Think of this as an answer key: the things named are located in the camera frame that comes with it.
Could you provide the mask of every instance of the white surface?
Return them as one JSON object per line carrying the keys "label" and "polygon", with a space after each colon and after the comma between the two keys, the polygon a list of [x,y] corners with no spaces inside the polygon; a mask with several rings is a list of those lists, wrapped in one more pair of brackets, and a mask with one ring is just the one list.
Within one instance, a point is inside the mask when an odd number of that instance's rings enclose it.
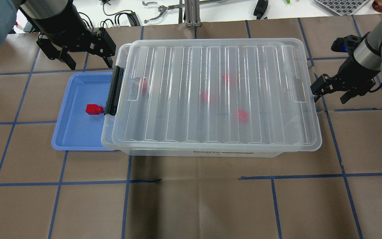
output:
{"label": "white surface", "polygon": [[117,114],[105,116],[106,148],[273,157],[321,145],[298,39],[139,40],[119,52],[126,68]]}
{"label": "white surface", "polygon": [[[179,3],[179,0],[155,0],[159,5],[169,6]],[[254,20],[253,11],[257,0],[228,0],[221,3],[211,3],[200,6],[200,18],[202,22],[223,22],[223,21],[238,21],[238,20]],[[372,0],[365,4],[355,15],[377,14],[371,7]],[[98,0],[75,0],[73,4],[78,12],[87,14],[95,27],[100,25],[100,22],[111,18],[103,13],[102,6]],[[159,12],[157,6],[143,6],[141,0],[111,0],[110,5],[106,4],[105,9],[108,14],[115,13],[121,10],[132,10],[136,12],[140,24],[146,25],[164,25],[177,24],[179,18],[179,10],[168,10],[164,16],[156,21],[150,21],[144,24],[145,19],[156,17]],[[334,12],[321,6],[314,0],[291,0],[291,4],[287,4],[285,0],[270,0],[268,9],[264,17],[268,19],[277,18],[307,18],[307,17],[324,17],[337,16]],[[19,11],[17,14],[17,22],[24,27],[26,19]],[[129,21],[125,15],[121,16],[121,25],[129,26]]]}

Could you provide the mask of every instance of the blue tray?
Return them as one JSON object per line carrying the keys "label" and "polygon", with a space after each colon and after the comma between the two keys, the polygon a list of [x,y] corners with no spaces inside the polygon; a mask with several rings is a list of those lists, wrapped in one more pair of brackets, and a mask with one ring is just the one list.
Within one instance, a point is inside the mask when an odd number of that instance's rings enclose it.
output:
{"label": "blue tray", "polygon": [[105,107],[111,72],[77,73],[70,77],[51,145],[56,150],[109,151],[101,144],[104,116],[88,115],[87,104]]}

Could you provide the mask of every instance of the box handle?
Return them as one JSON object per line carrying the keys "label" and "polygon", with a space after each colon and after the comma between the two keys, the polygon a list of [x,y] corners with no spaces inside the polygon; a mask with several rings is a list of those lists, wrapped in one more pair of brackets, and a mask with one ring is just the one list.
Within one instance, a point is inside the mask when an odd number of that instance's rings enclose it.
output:
{"label": "box handle", "polygon": [[115,65],[110,83],[109,95],[107,97],[105,114],[116,115],[119,102],[120,89],[122,86],[123,73],[125,69]]}

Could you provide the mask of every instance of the plastic storage box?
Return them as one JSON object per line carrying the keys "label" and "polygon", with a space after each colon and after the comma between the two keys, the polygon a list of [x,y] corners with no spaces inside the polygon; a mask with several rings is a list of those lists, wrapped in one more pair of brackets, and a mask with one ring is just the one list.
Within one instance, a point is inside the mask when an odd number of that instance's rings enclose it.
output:
{"label": "plastic storage box", "polygon": [[105,148],[275,157],[321,146],[298,39],[138,40],[116,65],[123,81],[117,112],[105,115]]}

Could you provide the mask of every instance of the clear plastic container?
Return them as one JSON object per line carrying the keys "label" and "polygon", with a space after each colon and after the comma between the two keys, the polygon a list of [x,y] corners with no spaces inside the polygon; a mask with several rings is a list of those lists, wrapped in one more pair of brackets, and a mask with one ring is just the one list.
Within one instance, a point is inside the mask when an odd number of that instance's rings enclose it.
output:
{"label": "clear plastic container", "polygon": [[275,157],[322,143],[301,41],[138,40],[101,141],[130,155]]}

